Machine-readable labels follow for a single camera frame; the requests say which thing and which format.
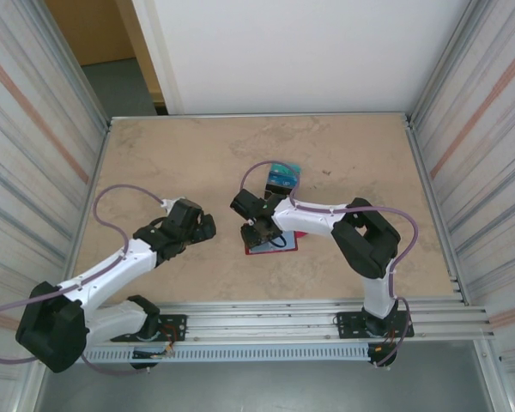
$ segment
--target orange stripe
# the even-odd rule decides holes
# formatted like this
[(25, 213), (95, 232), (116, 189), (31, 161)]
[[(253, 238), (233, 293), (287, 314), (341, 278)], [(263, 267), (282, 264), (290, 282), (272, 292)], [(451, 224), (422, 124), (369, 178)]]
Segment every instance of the orange stripe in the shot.
[(0, 315), (0, 328), (17, 330), (17, 326), (19, 326), (19, 321), (8, 316)]
[(448, 159), (450, 158), (450, 156), (452, 156), (456, 148), (461, 144), (464, 138), (475, 127), (475, 125), (482, 117), (484, 112), (490, 107), (490, 105), (492, 105), (493, 101), (495, 101), (496, 98), (501, 94), (501, 92), (504, 91), (509, 82), (513, 80), (513, 77), (515, 77), (515, 58), (513, 59), (511, 64), (507, 66), (506, 71), (504, 71), (504, 74), (501, 75), (500, 79), (496, 82), (496, 84), (494, 84), (494, 87), (492, 88), (492, 91), (487, 96), (487, 98), (481, 103), (479, 108), (475, 111), (475, 113), (473, 113), (473, 116), (471, 116), (471, 118), (467, 121), (465, 126), (457, 134), (456, 139), (454, 139), (454, 142), (451, 143), (446, 152), (442, 155), (442, 157), (439, 160), (439, 163), (437, 163), (435, 167), (432, 169), (432, 179), (435, 179), (435, 176), (437, 176), (441, 167), (446, 163), (446, 161), (448, 161)]
[(515, 324), (515, 308), (492, 316), (490, 318), (490, 324), (493, 328)]
[(89, 176), (86, 174), (86, 172), (84, 172), (84, 169), (82, 169), (76, 159), (69, 153), (67, 148), (59, 141), (58, 137), (55, 135), (50, 126), (45, 122), (42, 116), (40, 116), (40, 113), (38, 113), (31, 102), (28, 101), (27, 96), (25, 96), (25, 94), (23, 94), (23, 92), (15, 85), (1, 64), (0, 82), (14, 97), (21, 109), (23, 109), (23, 111), (33, 120), (34, 124), (36, 124), (40, 131), (42, 131), (44, 136), (48, 138), (53, 147), (63, 156), (67, 163), (69, 163), (69, 166), (74, 169), (78, 177), (82, 179), (84, 183), (87, 183), (89, 181)]

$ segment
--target cable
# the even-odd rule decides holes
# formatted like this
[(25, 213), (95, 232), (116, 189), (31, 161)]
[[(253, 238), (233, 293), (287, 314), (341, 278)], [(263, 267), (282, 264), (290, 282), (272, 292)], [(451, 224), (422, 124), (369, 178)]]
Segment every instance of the cable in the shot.
[[(178, 341), (178, 332), (175, 330), (175, 327), (171, 326), (170, 324), (163, 324), (161, 327), (162, 328), (169, 328), (169, 329), (171, 329), (173, 331), (173, 333), (172, 333), (172, 336), (173, 336), (172, 344), (174, 344), (174, 343), (176, 343)], [(162, 332), (166, 335), (166, 338), (168, 338), (167, 331), (163, 330)]]
[(410, 306), (406, 299), (403, 297), (397, 297), (397, 300), (402, 301), (404, 305), (406, 306), (406, 323), (404, 325), (403, 333), (401, 335), (401, 338), (398, 340), (397, 344), (395, 345), (395, 348), (382, 360), (379, 362), (374, 362), (374, 365), (376, 367), (381, 367), (384, 363), (386, 363), (401, 347), (403, 344), (404, 338), (406, 337), (406, 334), (409, 332), (409, 326), (410, 326)]
[[(128, 244), (129, 244), (129, 239), (128, 239), (128, 235), (126, 234), (126, 232), (124, 230), (122, 230), (122, 228), (120, 228), (120, 227), (118, 227), (118, 226), (116, 226), (116, 225), (114, 225), (114, 224), (112, 224), (112, 223), (110, 223), (108, 221), (104, 221), (103, 219), (101, 219), (99, 217), (99, 215), (97, 213), (97, 206), (98, 206), (101, 198), (103, 196), (105, 196), (105, 194), (108, 193), (109, 191), (112, 191), (113, 189), (118, 189), (118, 188), (133, 189), (133, 190), (136, 190), (136, 191), (140, 191), (142, 193), (145, 193), (146, 195), (151, 196), (155, 201), (157, 201), (160, 204), (162, 204), (162, 200), (159, 199), (155, 194), (151, 193), (150, 191), (148, 191), (146, 189), (143, 189), (142, 187), (139, 187), (139, 186), (136, 186), (136, 185), (127, 185), (127, 184), (120, 184), (120, 185), (109, 186), (109, 187), (105, 188), (103, 191), (101, 191), (100, 194), (97, 195), (97, 197), (95, 197), (94, 204), (92, 206), (92, 213), (94, 215), (94, 219), (99, 224), (101, 224), (101, 225), (103, 225), (105, 227), (109, 227), (110, 229), (115, 230), (116, 232), (120, 233), (120, 235), (122, 236), (122, 239), (124, 241), (124, 246), (122, 248), (122, 251), (123, 251), (123, 254), (125, 254), (128, 251)], [(114, 268), (121, 261), (122, 261), (122, 256), (118, 256), (108, 266), (106, 266), (105, 268), (103, 268), (101, 270), (98, 270), (93, 275), (91, 275), (90, 277), (88, 277), (84, 281), (82, 281), (81, 284), (82, 285), (86, 285), (87, 283), (97, 279), (98, 277), (103, 276), (106, 272), (108, 272), (109, 270)], [(44, 300), (49, 300), (49, 299), (57, 298), (58, 296), (61, 296), (63, 294), (67, 294), (68, 292), (72, 292), (73, 290), (75, 290), (77, 288), (79, 288), (78, 285), (72, 285), (72, 286), (70, 286), (68, 288), (63, 288), (63, 289), (58, 290), (57, 292), (52, 292), (50, 294), (42, 294), (40, 296), (35, 296), (34, 298), (19, 300), (17, 302), (12, 302), (12, 303), (7, 303), (5, 305), (0, 305), (0, 312), (8, 311), (9, 309), (14, 309), (14, 308), (20, 307), (20, 306), (30, 305), (32, 303), (42, 302)], [(3, 365), (19, 365), (21, 363), (29, 363), (29, 362), (32, 362), (32, 361), (36, 361), (36, 358), (33, 357), (33, 356), (31, 356), (29, 358), (22, 358), (22, 359), (5, 359), (5, 358), (0, 358), (0, 364), (3, 364)]]
[(282, 235), (280, 235), (277, 239), (282, 240), (284, 245), (279, 245), (278, 243), (274, 242), (273, 240), (270, 240), (269, 243), (271, 243), (274, 247), (278, 247), (279, 249), (282, 249), (283, 247), (286, 247), (286, 245), (288, 244), (288, 242), (286, 241), (286, 239)]
[(168, 344), (166, 345), (166, 348), (164, 349), (164, 353), (168, 351), (168, 346), (173, 351), (173, 339), (168, 335), (166, 329), (161, 329), (162, 335), (168, 340)]
[(388, 212), (388, 213), (394, 213), (396, 215), (400, 215), (400, 216), (404, 217), (412, 225), (412, 228), (414, 229), (414, 234), (412, 236), (412, 240), (410, 241), (409, 245), (406, 246), (406, 249), (404, 249), (404, 251), (393, 261), (393, 263), (391, 264), (391, 267), (389, 269), (389, 273), (387, 274), (389, 276), (389, 295), (390, 295), (390, 297), (394, 298), (394, 299), (397, 299), (397, 300), (401, 300), (404, 303), (404, 305), (406, 306), (406, 325), (404, 325), (403, 334), (401, 335), (401, 338), (397, 342), (397, 345), (395, 345), (395, 348), (384, 359), (382, 359), (380, 362), (376, 363), (376, 366), (378, 366), (378, 367), (383, 365), (401, 347), (401, 344), (403, 343), (403, 340), (406, 337), (406, 334), (408, 333), (408, 329), (409, 329), (409, 322), (410, 322), (409, 303), (408, 303), (408, 301), (406, 301), (406, 299), (404, 299), (402, 297), (396, 297), (395, 298), (395, 294), (394, 294), (394, 290), (393, 290), (393, 275), (395, 273), (395, 267), (401, 262), (401, 260), (403, 260), (406, 257), (406, 255), (409, 254), (409, 252), (412, 250), (412, 248), (415, 246), (415, 244), (416, 244), (416, 242), (418, 240), (419, 229), (418, 229), (417, 222), (414, 220), (414, 218), (412, 218), (412, 216), (410, 216), (406, 212), (403, 212), (402, 210), (393, 209), (393, 208), (386, 208), (384, 206), (362, 206), (362, 207), (357, 207), (357, 208), (341, 208), (341, 209), (332, 209), (332, 210), (330, 210), (330, 209), (310, 208), (310, 207), (298, 204), (296, 199), (295, 199), (295, 192), (300, 188), (300, 175), (298, 174), (298, 172), (296, 172), (296, 170), (293, 167), (291, 167), (288, 163), (285, 163), (283, 161), (260, 161), (259, 163), (256, 163), (254, 166), (250, 167), (246, 171), (244, 176), (242, 177), (242, 180), (240, 181), (240, 189), (241, 190), (244, 189), (244, 183), (246, 182), (246, 179), (248, 178), (248, 175), (254, 169), (256, 169), (257, 167), (260, 167), (262, 165), (273, 165), (273, 164), (277, 164), (277, 165), (281, 165), (281, 166), (286, 167), (296, 177), (294, 188), (290, 191), (290, 193), (288, 195), (288, 198), (290, 199), (290, 203), (296, 209), (304, 210), (304, 211), (307, 211), (307, 212), (313, 212), (313, 213), (324, 213), (324, 214), (328, 214), (328, 215), (340, 214), (340, 213), (346, 214), (346, 213), (369, 212), (369, 211)]

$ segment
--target enclosure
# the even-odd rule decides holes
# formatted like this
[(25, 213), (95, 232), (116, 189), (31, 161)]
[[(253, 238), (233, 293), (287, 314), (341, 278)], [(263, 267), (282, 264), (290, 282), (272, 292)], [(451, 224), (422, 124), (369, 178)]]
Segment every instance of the enclosure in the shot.
[[(217, 227), (107, 302), (186, 315), (174, 355), (128, 377), (0, 365), (0, 410), (515, 410), (515, 1), (406, 3), (393, 19), (360, 2), (134, 0), (170, 115), (110, 118), (45, 5), (0, 1), (0, 305), (121, 246), (90, 213), (107, 186), (186, 196)], [(378, 339), (340, 338), (336, 314), (364, 292), (331, 239), (245, 254), (229, 204), (260, 161), (297, 164), (300, 200), (417, 221), (394, 280), (414, 335), (391, 370), (366, 362)], [(99, 211), (127, 233), (161, 214), (120, 189)], [(412, 227), (385, 217), (406, 247)], [(27, 355), (22, 313), (0, 313), (0, 356)], [(156, 345), (85, 355), (125, 371)]]

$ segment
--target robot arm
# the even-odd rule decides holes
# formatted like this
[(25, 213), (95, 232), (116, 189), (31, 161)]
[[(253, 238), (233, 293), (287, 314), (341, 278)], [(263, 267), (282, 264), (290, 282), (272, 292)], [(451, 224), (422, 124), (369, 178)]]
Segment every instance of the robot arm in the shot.
[[(346, 209), (371, 206), (365, 199), (356, 198), (351, 204), (325, 206), (298, 202), (308, 209)], [(283, 195), (267, 200), (242, 190), (231, 203), (248, 222), (240, 232), (245, 245), (252, 248), (271, 241), (284, 231), (300, 231), (333, 238), (348, 264), (362, 276), (365, 299), (363, 315), (373, 336), (384, 336), (397, 311), (397, 301), (389, 289), (389, 268), (397, 255), (401, 239), (397, 230), (375, 211), (359, 213), (318, 213), (296, 209)], [(360, 234), (357, 229), (365, 228)]]
[[(53, 372), (70, 367), (83, 350), (123, 334), (151, 337), (159, 327), (158, 307), (141, 296), (99, 309), (113, 294), (137, 277), (174, 258), (188, 245), (215, 236), (211, 215), (186, 199), (166, 201), (167, 217), (138, 229), (124, 249), (116, 251), (92, 269), (53, 287), (43, 282), (31, 297), (79, 286), (57, 298), (26, 307), (15, 334), (18, 343)], [(88, 279), (119, 257), (119, 264), (91, 282)]]

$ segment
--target table surface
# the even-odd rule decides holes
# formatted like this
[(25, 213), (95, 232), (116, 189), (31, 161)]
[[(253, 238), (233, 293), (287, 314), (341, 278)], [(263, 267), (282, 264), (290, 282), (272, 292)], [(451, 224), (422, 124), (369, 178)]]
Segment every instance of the table surface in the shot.
[[(97, 192), (109, 185), (140, 185), (160, 198), (186, 196), (214, 216), (217, 235), (141, 276), (112, 301), (141, 294), (154, 303), (214, 300), (336, 299), (363, 296), (360, 277), (332, 239), (307, 235), (299, 250), (246, 256), (239, 235), (244, 223), (230, 208), (244, 172), (264, 160), (301, 166), (300, 200), (339, 204), (364, 197), (371, 204), (410, 213), (420, 237), (398, 265), (401, 296), (452, 293), (445, 261), (413, 156), (398, 114), (139, 118), (113, 122)], [(246, 188), (263, 195), (269, 167)], [(162, 215), (144, 194), (107, 194), (100, 216), (127, 233)], [(411, 226), (384, 215), (402, 236)], [(90, 216), (75, 273), (82, 273), (121, 246), (118, 234)]]

